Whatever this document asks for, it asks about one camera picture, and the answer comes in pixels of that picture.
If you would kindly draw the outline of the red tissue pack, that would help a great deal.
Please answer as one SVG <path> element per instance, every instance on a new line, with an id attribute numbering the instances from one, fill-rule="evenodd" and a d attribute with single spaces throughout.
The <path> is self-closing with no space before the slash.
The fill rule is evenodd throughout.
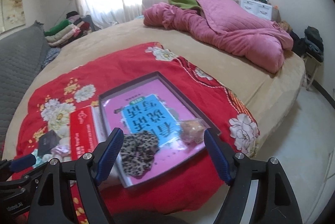
<path id="1" fill-rule="evenodd" d="M 99 107 L 85 106 L 70 114 L 70 157 L 79 159 L 92 153 L 98 143 L 106 140 Z"/>

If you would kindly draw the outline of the leopard print scrunchie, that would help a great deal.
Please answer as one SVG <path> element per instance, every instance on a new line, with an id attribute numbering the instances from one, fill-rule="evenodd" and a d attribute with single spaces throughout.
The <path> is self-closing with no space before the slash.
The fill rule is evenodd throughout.
<path id="1" fill-rule="evenodd" d="M 158 137 L 148 131 L 126 134 L 120 150 L 121 165 L 126 175 L 140 177 L 151 170 L 159 151 Z"/>

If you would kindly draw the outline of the bagged beige sponge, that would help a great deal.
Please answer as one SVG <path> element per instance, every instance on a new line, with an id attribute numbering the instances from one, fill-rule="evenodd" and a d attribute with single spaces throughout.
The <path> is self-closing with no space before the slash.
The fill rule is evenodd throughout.
<path id="1" fill-rule="evenodd" d="M 200 118 L 179 121 L 179 126 L 180 139 L 184 143 L 203 142 L 204 132 L 208 128 L 205 122 Z"/>

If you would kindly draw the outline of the mint green tissue packet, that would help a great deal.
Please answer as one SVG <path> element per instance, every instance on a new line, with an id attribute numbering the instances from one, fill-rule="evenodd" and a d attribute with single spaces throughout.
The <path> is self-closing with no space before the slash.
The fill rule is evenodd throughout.
<path id="1" fill-rule="evenodd" d="M 45 163 L 42 157 L 38 156 L 38 149 L 34 149 L 34 151 L 31 153 L 35 157 L 35 164 L 32 166 L 33 169 L 37 168 L 38 166 Z"/>

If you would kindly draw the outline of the dark grey small box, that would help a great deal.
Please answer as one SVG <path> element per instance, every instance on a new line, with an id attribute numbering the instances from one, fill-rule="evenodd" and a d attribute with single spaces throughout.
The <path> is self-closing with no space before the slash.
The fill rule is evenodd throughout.
<path id="1" fill-rule="evenodd" d="M 54 130 L 43 134 L 38 141 L 37 155 L 41 157 L 45 154 L 50 154 L 51 150 L 58 145 L 60 139 Z"/>

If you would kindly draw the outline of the red floral blanket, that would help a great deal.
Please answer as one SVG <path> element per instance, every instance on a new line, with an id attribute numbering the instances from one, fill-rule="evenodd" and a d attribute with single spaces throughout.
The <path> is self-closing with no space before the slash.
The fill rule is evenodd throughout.
<path id="1" fill-rule="evenodd" d="M 259 130 L 249 110 L 228 88 L 184 57 L 148 42 L 120 50 L 82 65 L 38 88 L 28 101 L 17 156 L 37 149 L 39 138 L 54 130 L 69 142 L 70 114 L 85 106 L 98 106 L 98 97 L 146 74 L 159 72 L 194 103 L 219 129 L 220 139 L 235 152 L 251 155 Z M 154 81 L 109 100 L 107 122 L 125 134 L 148 131 L 160 141 L 172 136 L 174 119 L 188 120 L 191 113 Z M 199 209 L 222 186 L 204 143 L 184 146 L 180 141 L 161 147 L 151 170 L 131 178 L 133 190 L 121 185 L 103 191 L 108 209 L 175 213 Z"/>

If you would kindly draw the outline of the dark trousers knee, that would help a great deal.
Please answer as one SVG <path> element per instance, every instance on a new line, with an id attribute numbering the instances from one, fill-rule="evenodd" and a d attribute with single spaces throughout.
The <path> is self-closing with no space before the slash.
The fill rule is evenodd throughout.
<path id="1" fill-rule="evenodd" d="M 115 223 L 174 223 L 176 220 L 167 215 L 148 211 L 128 211 L 112 216 Z"/>

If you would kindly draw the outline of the beige bed sheet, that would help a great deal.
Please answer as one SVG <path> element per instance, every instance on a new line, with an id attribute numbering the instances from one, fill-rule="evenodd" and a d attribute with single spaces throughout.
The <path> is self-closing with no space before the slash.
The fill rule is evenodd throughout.
<path id="1" fill-rule="evenodd" d="M 15 157 L 19 129 L 28 112 L 28 100 L 36 89 L 80 65 L 143 42 L 160 42 L 231 89 L 257 121 L 261 132 L 259 146 L 290 112 L 305 76 L 304 61 L 294 52 L 285 52 L 281 70 L 272 75 L 245 58 L 198 42 L 184 32 L 149 28 L 143 20 L 135 19 L 91 33 L 61 50 L 37 75 L 18 105 L 6 134 L 2 157 Z"/>

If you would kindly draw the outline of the grey quilted headboard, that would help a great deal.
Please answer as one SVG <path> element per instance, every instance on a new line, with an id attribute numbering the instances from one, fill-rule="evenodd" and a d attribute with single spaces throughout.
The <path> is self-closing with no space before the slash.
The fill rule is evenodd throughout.
<path id="1" fill-rule="evenodd" d="M 49 50 L 43 24 L 37 21 L 1 39 L 1 151 L 15 111 Z"/>

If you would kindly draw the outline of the stack of folded blankets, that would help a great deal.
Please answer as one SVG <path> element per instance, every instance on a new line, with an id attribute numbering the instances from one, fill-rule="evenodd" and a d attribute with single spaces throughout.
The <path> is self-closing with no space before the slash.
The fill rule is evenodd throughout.
<path id="1" fill-rule="evenodd" d="M 82 17 L 77 11 L 66 14 L 65 19 L 48 31 L 44 31 L 45 39 L 52 48 L 62 48 L 94 31 L 94 24 L 89 15 Z"/>

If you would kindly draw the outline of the pink quilted duvet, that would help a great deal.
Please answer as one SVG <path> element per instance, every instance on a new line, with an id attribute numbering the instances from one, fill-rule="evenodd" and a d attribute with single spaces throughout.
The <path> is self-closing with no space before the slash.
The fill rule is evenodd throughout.
<path id="1" fill-rule="evenodd" d="M 194 39 L 245 57 L 270 73 L 277 73 L 293 39 L 276 22 L 243 10 L 233 0 L 196 0 L 201 13 L 158 3 L 144 11 L 144 24 L 188 32 Z"/>

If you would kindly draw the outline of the dark clothes on chair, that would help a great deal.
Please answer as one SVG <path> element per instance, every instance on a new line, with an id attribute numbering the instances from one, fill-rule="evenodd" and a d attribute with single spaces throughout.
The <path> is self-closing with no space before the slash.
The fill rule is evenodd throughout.
<path id="1" fill-rule="evenodd" d="M 308 26 L 304 31 L 304 38 L 298 37 L 294 31 L 290 32 L 294 44 L 292 51 L 298 56 L 310 54 L 318 62 L 324 62 L 324 44 L 318 29 Z"/>

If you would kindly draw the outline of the white drawer cabinet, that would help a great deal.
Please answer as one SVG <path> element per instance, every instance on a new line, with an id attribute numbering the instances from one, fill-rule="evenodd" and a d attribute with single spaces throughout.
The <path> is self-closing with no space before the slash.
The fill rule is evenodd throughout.
<path id="1" fill-rule="evenodd" d="M 240 0 L 240 6 L 245 11 L 262 19 L 277 21 L 278 9 L 269 4 L 265 4 L 255 0 Z"/>

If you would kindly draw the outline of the green cloth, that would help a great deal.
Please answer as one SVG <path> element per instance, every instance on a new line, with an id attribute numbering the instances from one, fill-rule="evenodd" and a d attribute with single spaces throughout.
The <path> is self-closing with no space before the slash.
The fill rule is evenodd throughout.
<path id="1" fill-rule="evenodd" d="M 201 10 L 201 6 L 196 0 L 168 0 L 170 5 L 179 7 L 183 10 Z"/>

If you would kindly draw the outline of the wall painting panels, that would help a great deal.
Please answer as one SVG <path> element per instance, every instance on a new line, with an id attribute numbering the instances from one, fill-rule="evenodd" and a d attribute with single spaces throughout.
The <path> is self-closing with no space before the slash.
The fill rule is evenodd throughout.
<path id="1" fill-rule="evenodd" d="M 23 0 L 1 0 L 1 33 L 25 24 Z"/>

